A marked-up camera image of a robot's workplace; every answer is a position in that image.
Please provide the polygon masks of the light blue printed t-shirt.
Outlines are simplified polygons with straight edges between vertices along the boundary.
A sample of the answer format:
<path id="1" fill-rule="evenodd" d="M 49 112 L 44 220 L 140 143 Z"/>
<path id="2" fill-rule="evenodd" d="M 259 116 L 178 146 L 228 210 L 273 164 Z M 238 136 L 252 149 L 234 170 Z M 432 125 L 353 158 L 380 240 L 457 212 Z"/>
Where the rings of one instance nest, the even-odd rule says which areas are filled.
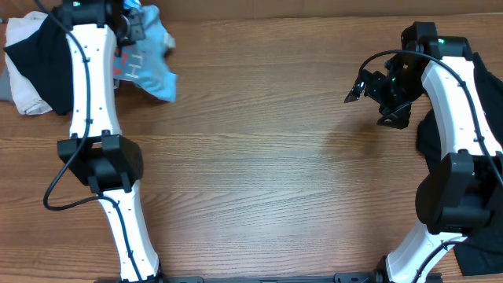
<path id="1" fill-rule="evenodd" d="M 161 101 L 175 102 L 178 77 L 169 69 L 165 56 L 176 44 L 162 24 L 160 9 L 139 1 L 125 1 L 124 8 L 139 13 L 145 38 L 124 46 L 121 56 L 114 58 L 114 79 L 132 82 Z"/>

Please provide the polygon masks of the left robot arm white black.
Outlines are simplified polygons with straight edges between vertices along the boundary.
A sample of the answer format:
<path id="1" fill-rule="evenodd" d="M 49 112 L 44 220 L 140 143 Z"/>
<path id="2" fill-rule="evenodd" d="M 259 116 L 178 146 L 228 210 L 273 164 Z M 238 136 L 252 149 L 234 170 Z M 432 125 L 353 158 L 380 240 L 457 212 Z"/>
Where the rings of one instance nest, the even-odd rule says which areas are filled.
<path id="1" fill-rule="evenodd" d="M 70 49 L 73 110 L 69 137 L 57 143 L 63 169 L 102 206 L 119 255 L 121 282 L 161 282 L 163 274 L 141 207 L 143 158 L 116 113 L 113 61 L 139 23 L 121 1 L 64 1 L 57 18 Z"/>

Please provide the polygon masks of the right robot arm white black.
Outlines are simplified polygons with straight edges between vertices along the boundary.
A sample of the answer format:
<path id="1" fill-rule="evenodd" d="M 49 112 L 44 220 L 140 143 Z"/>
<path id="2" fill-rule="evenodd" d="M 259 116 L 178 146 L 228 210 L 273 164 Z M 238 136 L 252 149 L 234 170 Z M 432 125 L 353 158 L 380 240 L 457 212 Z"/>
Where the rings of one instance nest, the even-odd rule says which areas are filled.
<path id="1" fill-rule="evenodd" d="M 416 22 L 402 32 L 401 44 L 384 52 L 385 72 L 359 68 L 346 102 L 370 97 L 380 106 L 379 125 L 403 129 L 412 103 L 427 94 L 439 165 L 417 189 L 417 221 L 403 242 L 374 271 L 338 273 L 337 282 L 439 282 L 434 267 L 442 257 L 502 216 L 502 147 L 479 100 L 468 40 Z"/>

